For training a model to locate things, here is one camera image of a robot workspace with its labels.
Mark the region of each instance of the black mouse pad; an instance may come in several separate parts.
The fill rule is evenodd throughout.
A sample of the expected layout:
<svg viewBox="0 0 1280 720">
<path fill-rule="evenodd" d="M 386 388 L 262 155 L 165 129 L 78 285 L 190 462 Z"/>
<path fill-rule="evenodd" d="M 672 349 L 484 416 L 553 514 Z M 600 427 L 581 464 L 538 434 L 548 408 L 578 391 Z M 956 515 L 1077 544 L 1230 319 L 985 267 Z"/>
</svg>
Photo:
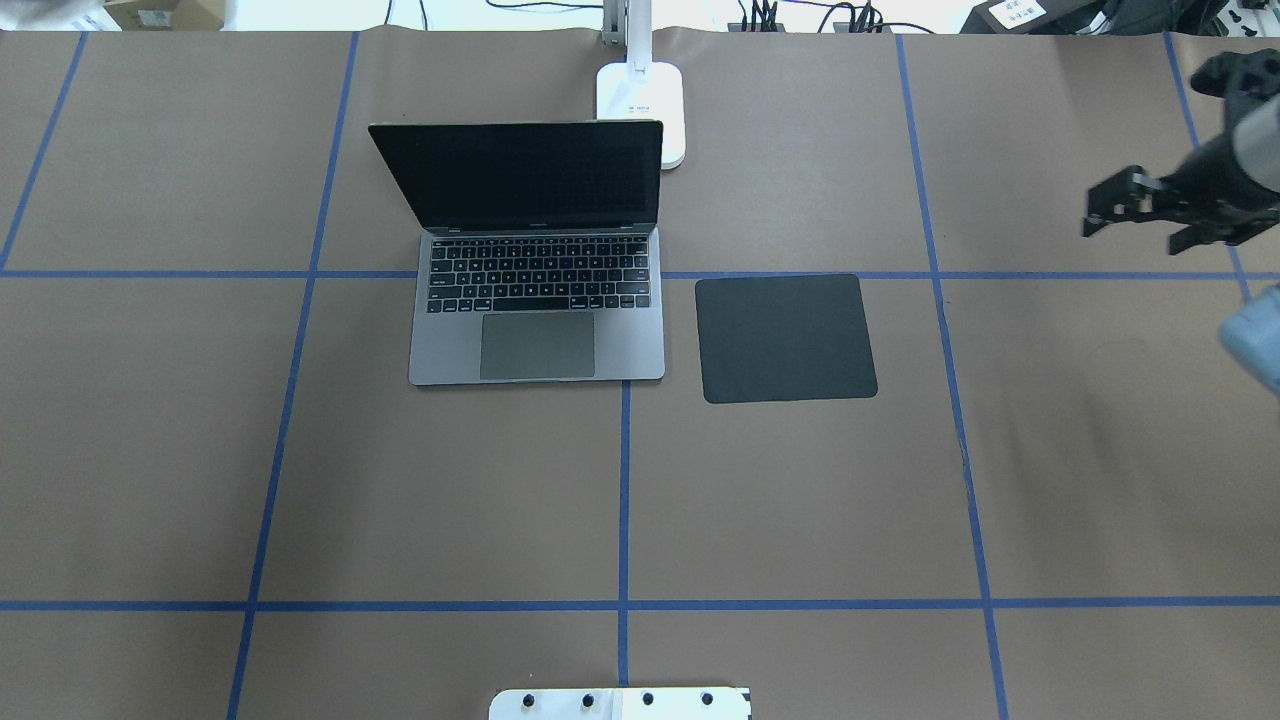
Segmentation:
<svg viewBox="0 0 1280 720">
<path fill-rule="evenodd" d="M 708 279 L 694 292 L 708 402 L 876 395 L 856 275 Z"/>
</svg>

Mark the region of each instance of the laptop screen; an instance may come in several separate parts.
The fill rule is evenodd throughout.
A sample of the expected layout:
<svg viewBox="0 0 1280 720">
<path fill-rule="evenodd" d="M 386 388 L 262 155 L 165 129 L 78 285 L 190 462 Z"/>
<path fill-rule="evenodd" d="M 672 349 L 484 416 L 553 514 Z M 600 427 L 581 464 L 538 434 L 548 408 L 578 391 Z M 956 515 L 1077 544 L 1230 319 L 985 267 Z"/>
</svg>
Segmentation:
<svg viewBox="0 0 1280 720">
<path fill-rule="evenodd" d="M 369 126 L 422 227 L 658 222 L 662 123 Z"/>
</svg>

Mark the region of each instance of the laptop keyboard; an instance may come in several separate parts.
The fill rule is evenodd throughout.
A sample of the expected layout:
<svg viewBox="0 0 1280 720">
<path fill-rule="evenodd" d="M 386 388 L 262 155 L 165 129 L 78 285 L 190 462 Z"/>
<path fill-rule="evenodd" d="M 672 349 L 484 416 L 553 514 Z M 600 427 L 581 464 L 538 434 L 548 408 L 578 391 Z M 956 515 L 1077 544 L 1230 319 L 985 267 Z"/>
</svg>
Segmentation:
<svg viewBox="0 0 1280 720">
<path fill-rule="evenodd" d="M 428 313 L 649 306 L 649 242 L 493 237 L 431 245 Z"/>
</svg>

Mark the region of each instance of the laptop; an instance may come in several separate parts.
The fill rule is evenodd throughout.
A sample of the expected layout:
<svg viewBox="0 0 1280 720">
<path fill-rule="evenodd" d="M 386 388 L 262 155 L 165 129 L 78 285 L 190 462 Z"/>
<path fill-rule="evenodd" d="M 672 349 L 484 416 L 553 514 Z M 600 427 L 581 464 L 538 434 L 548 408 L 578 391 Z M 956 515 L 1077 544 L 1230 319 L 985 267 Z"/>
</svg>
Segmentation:
<svg viewBox="0 0 1280 720">
<path fill-rule="evenodd" d="M 657 379 L 662 123 L 372 124 L 422 225 L 417 386 Z"/>
</svg>

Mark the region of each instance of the grid line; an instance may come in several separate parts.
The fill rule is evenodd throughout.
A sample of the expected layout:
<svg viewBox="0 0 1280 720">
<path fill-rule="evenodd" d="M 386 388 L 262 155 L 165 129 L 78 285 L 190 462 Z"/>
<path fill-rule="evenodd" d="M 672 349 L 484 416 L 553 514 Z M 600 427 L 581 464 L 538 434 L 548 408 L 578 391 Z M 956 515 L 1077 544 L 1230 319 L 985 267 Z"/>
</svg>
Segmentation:
<svg viewBox="0 0 1280 720">
<path fill-rule="evenodd" d="M 1280 607 L 1280 596 L 1098 596 L 1098 597 L 992 597 L 972 598 L 861 598 L 861 600 L 628 600 L 635 612 L 859 612 L 877 610 L 1061 610 L 1115 607 Z M 259 601 L 257 612 L 617 612 L 613 600 L 458 600 L 404 601 L 355 600 Z M 5 600 L 0 612 L 244 612 L 243 601 L 165 600 Z"/>
<path fill-rule="evenodd" d="M 36 178 L 40 176 L 41 165 L 45 164 L 45 152 L 49 151 L 49 143 L 54 138 L 54 128 L 58 127 L 58 119 L 63 114 L 63 105 L 67 102 L 67 95 L 72 90 L 72 79 L 76 78 L 76 69 L 79 68 L 81 56 L 84 55 L 86 42 L 88 42 L 88 33 L 81 32 L 79 40 L 76 41 L 76 51 L 72 54 L 70 65 L 67 67 L 67 76 L 63 77 L 63 86 L 58 91 L 58 101 L 54 102 L 54 110 L 49 114 L 45 135 L 41 136 L 36 158 L 31 161 L 31 172 L 27 173 L 27 183 L 22 187 L 18 208 L 14 210 L 13 220 L 9 223 L 9 233 L 4 238 L 4 247 L 0 247 L 0 270 L 9 263 L 13 243 L 18 240 L 18 228 L 22 227 L 22 217 L 27 213 L 27 201 L 31 200 L 31 192 L 36 188 Z"/>
<path fill-rule="evenodd" d="M 864 281 L 1235 281 L 1234 272 L 1148 270 L 664 270 L 664 281 L 858 275 Z M 1280 272 L 1244 273 L 1249 281 L 1280 281 Z M 0 270 L 0 279 L 366 279 L 411 281 L 417 270 Z"/>
<path fill-rule="evenodd" d="M 618 687 L 631 684 L 631 380 L 622 380 L 621 432 L 618 433 Z"/>
<path fill-rule="evenodd" d="M 227 701 L 227 720 L 236 720 L 239 712 L 241 691 L 244 687 L 244 669 L 248 665 L 248 648 L 253 641 L 253 621 L 257 614 L 257 598 L 262 585 L 262 566 L 266 562 L 266 546 L 271 536 L 271 519 L 275 512 L 275 497 L 280 484 L 280 469 L 284 465 L 285 439 L 289 434 L 289 420 L 293 415 L 293 397 L 298 387 L 298 368 L 302 364 L 302 348 L 307 338 L 307 323 L 311 318 L 311 300 L 315 296 L 316 270 L 320 265 L 320 251 L 324 245 L 325 222 L 329 214 L 329 196 L 333 192 L 333 178 L 338 167 L 338 150 L 342 146 L 342 127 L 347 115 L 347 100 L 351 96 L 351 78 L 356 69 L 356 49 L 360 46 L 360 33 L 351 33 L 347 50 L 347 70 L 342 81 L 342 96 L 338 99 L 338 111 L 333 127 L 333 142 L 329 147 L 329 167 L 325 172 L 320 209 L 316 213 L 316 232 L 311 243 L 307 286 L 302 292 L 302 309 L 298 311 L 298 331 L 293 341 L 293 357 L 289 363 L 289 377 L 284 387 L 284 404 L 280 409 L 280 427 L 275 437 L 275 452 L 271 459 L 271 475 L 266 486 L 266 501 L 262 503 L 262 524 L 257 534 L 257 550 L 253 556 L 253 571 L 250 577 L 248 601 L 244 609 L 244 623 L 241 628 L 239 651 L 236 655 L 236 670 L 232 676 L 230 697 Z"/>
<path fill-rule="evenodd" d="M 1178 104 L 1183 110 L 1183 122 L 1187 123 L 1187 135 L 1190 136 L 1192 149 L 1199 150 L 1199 132 L 1196 129 L 1196 118 L 1192 115 L 1192 105 L 1187 100 L 1187 86 L 1183 82 L 1181 65 L 1178 63 L 1178 53 L 1174 51 L 1174 36 L 1166 29 L 1165 35 L 1165 54 L 1169 55 L 1169 69 L 1174 74 L 1174 87 L 1178 88 Z M 1234 246 L 1226 247 L 1228 255 L 1231 258 L 1231 266 L 1235 268 L 1235 281 L 1240 286 L 1240 295 L 1244 301 L 1248 302 L 1253 300 L 1253 293 L 1249 292 L 1249 281 L 1244 275 L 1244 263 L 1240 261 L 1240 252 Z"/>
<path fill-rule="evenodd" d="M 924 243 L 929 255 L 929 272 L 933 274 L 933 302 L 938 314 L 938 333 L 942 342 L 942 360 L 947 372 L 947 388 L 951 395 L 951 416 L 955 423 L 956 441 L 960 443 L 960 460 L 964 468 L 964 484 L 969 506 L 969 534 L 973 541 L 974 565 L 978 571 L 978 591 L 982 593 L 982 615 L 987 628 L 987 653 L 991 660 L 991 676 L 995 685 L 996 711 L 1000 720 L 1009 720 L 1009 702 L 1005 693 L 1005 671 L 1000 659 L 1000 635 L 996 632 L 996 611 L 991 605 L 991 583 L 987 577 L 987 553 L 982 541 L 982 519 L 978 514 L 978 493 L 973 486 L 973 464 L 969 457 L 969 439 L 964 425 L 964 407 L 960 404 L 960 383 L 956 379 L 955 355 L 951 348 L 951 329 L 947 325 L 946 299 L 942 295 L 942 278 L 938 268 L 938 251 L 933 238 L 933 217 L 929 211 L 928 186 L 924 181 L 924 163 L 920 158 L 920 138 L 915 126 L 915 108 L 911 102 L 911 76 L 906 65 L 906 45 L 902 36 L 893 36 L 897 45 L 897 69 L 902 81 L 902 104 L 906 110 L 906 131 L 911 142 L 911 163 L 915 165 L 915 192 L 920 204 L 920 223 L 924 227 Z"/>
</svg>

